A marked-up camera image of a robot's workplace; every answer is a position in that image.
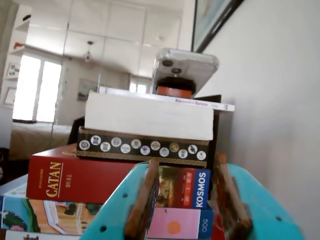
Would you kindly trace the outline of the teal gripper finger with brown pad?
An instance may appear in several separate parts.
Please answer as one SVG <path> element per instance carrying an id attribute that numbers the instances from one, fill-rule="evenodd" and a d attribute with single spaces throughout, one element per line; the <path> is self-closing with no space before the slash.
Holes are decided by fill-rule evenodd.
<path id="1" fill-rule="evenodd" d="M 246 169 L 217 152 L 213 199 L 227 240 L 302 240 L 295 220 Z"/>
<path id="2" fill-rule="evenodd" d="M 81 240 L 145 240 L 160 185 L 160 161 L 136 164 L 80 236 Z"/>

